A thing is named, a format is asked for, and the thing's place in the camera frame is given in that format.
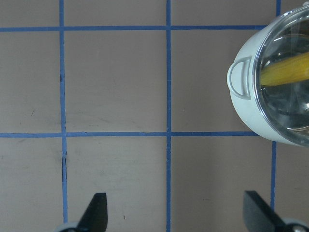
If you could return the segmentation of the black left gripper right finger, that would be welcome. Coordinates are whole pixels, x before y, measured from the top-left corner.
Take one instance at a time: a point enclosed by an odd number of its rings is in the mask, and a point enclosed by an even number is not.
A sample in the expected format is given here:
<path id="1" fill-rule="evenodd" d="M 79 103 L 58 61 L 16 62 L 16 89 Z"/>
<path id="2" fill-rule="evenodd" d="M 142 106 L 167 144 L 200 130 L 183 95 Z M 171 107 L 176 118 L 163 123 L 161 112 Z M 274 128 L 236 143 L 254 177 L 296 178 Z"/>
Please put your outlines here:
<path id="1" fill-rule="evenodd" d="M 249 232 L 282 232 L 283 220 L 253 190 L 244 191 L 243 221 Z"/>

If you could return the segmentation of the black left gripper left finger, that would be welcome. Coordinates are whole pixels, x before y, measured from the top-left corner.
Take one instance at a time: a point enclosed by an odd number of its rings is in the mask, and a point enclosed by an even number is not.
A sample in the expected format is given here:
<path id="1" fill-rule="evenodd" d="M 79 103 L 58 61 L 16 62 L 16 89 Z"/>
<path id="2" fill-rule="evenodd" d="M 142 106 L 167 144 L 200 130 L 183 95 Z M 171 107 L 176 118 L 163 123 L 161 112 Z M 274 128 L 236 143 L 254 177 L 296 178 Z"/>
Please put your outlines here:
<path id="1" fill-rule="evenodd" d="M 78 232 L 105 232 L 107 229 L 107 195 L 96 193 L 77 224 Z"/>

